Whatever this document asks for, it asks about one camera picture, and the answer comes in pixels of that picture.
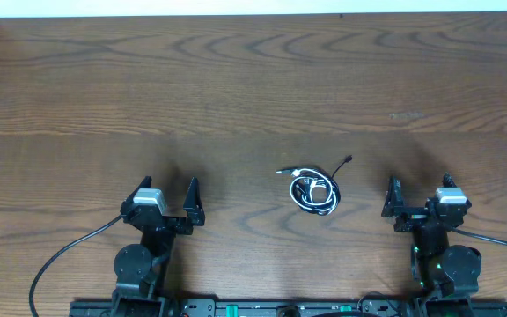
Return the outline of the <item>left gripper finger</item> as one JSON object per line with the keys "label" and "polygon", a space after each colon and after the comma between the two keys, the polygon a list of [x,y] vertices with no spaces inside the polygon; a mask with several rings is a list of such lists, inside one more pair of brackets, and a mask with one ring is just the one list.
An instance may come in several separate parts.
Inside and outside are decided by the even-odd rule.
{"label": "left gripper finger", "polygon": [[152,178],[150,176],[145,176],[141,183],[137,186],[136,191],[142,188],[150,188],[151,187]]}
{"label": "left gripper finger", "polygon": [[195,177],[191,179],[189,184],[187,195],[183,203],[183,210],[187,213],[187,218],[192,225],[204,226],[205,213],[200,197],[200,183]]}

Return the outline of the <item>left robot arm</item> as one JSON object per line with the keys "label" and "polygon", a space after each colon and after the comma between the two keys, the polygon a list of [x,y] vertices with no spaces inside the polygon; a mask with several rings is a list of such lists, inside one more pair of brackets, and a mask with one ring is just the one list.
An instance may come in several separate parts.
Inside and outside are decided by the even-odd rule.
{"label": "left robot arm", "polygon": [[205,224],[200,185],[192,178],[183,203],[185,217],[165,214],[162,190],[146,176],[121,203],[120,216],[141,234],[140,242],[123,247],[114,259],[117,276],[113,316],[179,316],[180,304],[164,291],[175,238]]}

